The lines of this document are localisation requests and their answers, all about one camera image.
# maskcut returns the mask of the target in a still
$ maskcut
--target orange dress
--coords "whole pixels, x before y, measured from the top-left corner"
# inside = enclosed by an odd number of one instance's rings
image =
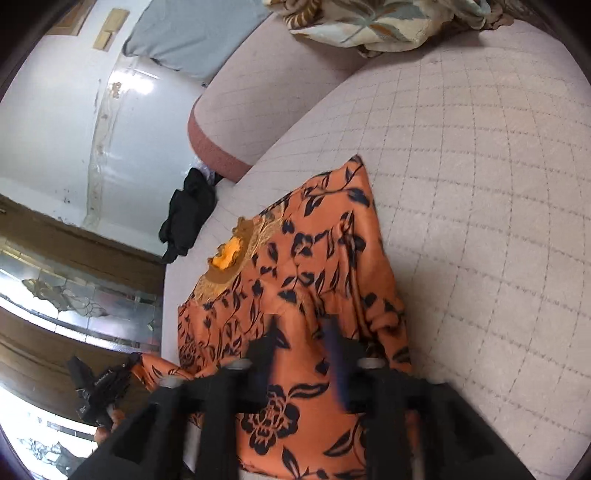
[[[233,266],[216,271],[210,262],[178,310],[180,368],[143,355],[135,373],[149,389],[163,375],[211,375],[244,355],[274,317],[280,341],[267,407],[236,421],[241,465],[278,478],[361,478],[363,416],[337,401],[319,318],[336,316],[368,355],[411,369],[365,166],[353,157],[242,223]]]

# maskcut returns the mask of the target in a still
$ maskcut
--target black cloth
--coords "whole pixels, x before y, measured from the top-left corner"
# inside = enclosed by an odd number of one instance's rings
[[[184,180],[183,190],[174,192],[168,207],[168,219],[158,234],[162,243],[168,242],[163,263],[172,263],[179,255],[187,255],[216,203],[215,187],[207,183],[198,169],[191,168]]]

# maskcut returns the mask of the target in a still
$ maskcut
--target black flower pattern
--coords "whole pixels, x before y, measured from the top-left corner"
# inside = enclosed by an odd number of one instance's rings
[[[297,432],[300,410],[289,403],[280,385],[267,389],[267,407],[259,413],[244,415],[242,429],[251,434],[250,447],[259,455],[265,455],[277,439]]]
[[[188,369],[195,363],[195,356],[197,355],[197,345],[193,336],[187,332],[185,337],[185,343],[178,350],[178,357],[180,360],[181,368]]]

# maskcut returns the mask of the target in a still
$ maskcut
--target wooden door frame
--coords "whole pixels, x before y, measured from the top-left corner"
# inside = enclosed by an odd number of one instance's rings
[[[163,294],[165,265],[156,255],[66,225],[2,195],[0,235],[94,277],[145,293]]]

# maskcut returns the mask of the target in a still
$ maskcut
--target gold embroidery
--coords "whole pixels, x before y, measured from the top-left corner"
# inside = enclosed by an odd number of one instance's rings
[[[227,265],[226,262],[222,264],[221,261],[216,262],[216,258],[223,255],[228,244],[220,245],[217,256],[208,259],[209,269],[199,278],[193,289],[195,300],[200,303],[212,301],[229,288],[257,250],[279,231],[284,213],[285,208],[281,204],[264,216],[256,216],[252,220],[240,217],[237,226],[232,229],[232,238],[228,242],[231,243],[233,239],[240,240],[239,250],[234,249],[235,251],[231,252],[231,262]]]

